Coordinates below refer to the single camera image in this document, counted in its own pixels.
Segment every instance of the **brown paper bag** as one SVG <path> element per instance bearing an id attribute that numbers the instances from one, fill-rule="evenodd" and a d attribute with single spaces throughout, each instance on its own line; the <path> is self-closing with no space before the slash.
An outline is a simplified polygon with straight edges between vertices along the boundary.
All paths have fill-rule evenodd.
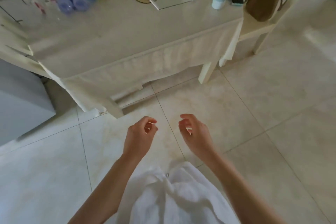
<path id="1" fill-rule="evenodd" d="M 247 0 L 246 11 L 257 21 L 265 22 L 274 14 L 278 2 L 279 0 Z M 284 3 L 281 0 L 278 11 L 286 2 L 287 0 Z"/>

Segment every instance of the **hand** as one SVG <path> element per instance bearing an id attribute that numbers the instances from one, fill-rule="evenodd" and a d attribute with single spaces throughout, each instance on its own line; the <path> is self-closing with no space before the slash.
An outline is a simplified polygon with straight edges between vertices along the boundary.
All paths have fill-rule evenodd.
<path id="1" fill-rule="evenodd" d="M 145 116 L 127 131 L 123 155 L 135 157 L 139 161 L 149 151 L 154 135 L 158 128 L 155 126 L 157 120 Z"/>
<path id="2" fill-rule="evenodd" d="M 207 125 L 192 114 L 185 113 L 180 117 L 183 120 L 179 121 L 178 127 L 185 143 L 200 160 L 205 162 L 216 153 Z"/>

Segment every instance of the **forearm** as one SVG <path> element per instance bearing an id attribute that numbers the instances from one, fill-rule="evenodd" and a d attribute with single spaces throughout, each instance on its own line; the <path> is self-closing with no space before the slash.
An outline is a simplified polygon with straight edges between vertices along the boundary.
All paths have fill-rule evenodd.
<path id="1" fill-rule="evenodd" d="M 122 155 L 68 224 L 100 224 L 115 214 L 126 184 L 139 161 L 137 158 Z"/>
<path id="2" fill-rule="evenodd" d="M 212 154 L 205 163 L 220 180 L 242 224 L 284 223 L 274 210 L 252 191 L 229 161 L 219 154 Z"/>

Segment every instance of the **white clothing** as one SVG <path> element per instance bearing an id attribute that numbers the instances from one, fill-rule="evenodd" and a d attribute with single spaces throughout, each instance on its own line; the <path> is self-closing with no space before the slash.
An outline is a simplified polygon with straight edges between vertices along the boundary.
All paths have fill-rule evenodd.
<path id="1" fill-rule="evenodd" d="M 159 169 L 128 181 L 118 212 L 105 224 L 239 224 L 219 190 L 191 163 Z"/>

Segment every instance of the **left hand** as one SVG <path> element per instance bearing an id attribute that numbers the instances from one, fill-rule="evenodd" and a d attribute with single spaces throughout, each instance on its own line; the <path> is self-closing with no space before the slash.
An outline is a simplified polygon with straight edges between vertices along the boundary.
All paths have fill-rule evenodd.
<path id="1" fill-rule="evenodd" d="M 124 143 L 123 155 L 136 157 L 140 161 L 149 151 L 158 130 L 155 123 L 157 123 L 157 120 L 145 116 L 130 126 Z"/>

